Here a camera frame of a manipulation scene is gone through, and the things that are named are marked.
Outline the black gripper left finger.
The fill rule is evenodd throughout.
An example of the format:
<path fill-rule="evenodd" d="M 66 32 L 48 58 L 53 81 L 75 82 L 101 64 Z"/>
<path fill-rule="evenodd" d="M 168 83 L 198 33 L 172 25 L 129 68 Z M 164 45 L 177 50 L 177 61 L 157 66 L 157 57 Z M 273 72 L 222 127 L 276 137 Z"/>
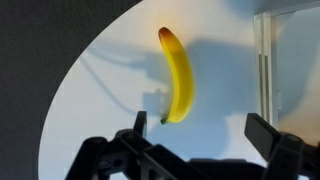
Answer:
<path fill-rule="evenodd" d="M 147 133 L 147 112 L 139 111 L 136 116 L 133 130 L 142 137 Z"/>

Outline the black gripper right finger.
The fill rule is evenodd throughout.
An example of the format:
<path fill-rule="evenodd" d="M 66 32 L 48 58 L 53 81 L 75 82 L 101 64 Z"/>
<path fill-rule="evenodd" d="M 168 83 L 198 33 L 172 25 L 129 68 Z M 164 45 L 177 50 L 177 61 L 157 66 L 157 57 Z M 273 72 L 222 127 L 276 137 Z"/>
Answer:
<path fill-rule="evenodd" d="M 264 160 L 268 161 L 281 134 L 256 113 L 248 113 L 244 134 Z"/>

